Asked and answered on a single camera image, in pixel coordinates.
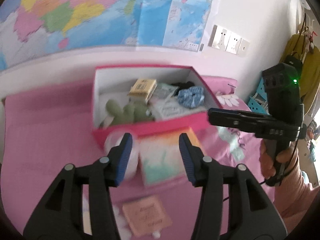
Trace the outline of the person's right hand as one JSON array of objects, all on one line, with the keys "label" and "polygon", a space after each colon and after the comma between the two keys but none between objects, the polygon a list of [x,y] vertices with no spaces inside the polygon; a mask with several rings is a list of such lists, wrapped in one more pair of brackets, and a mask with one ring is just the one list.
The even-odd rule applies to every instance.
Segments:
[{"label": "person's right hand", "polygon": [[274,166],[275,161],[280,164],[285,164],[285,175],[292,173],[299,166],[298,149],[296,147],[296,142],[291,142],[289,147],[281,151],[276,156],[276,159],[273,160],[268,154],[265,141],[262,140],[260,145],[259,161],[261,174],[265,179],[270,179],[271,177],[276,175],[276,168]]}]

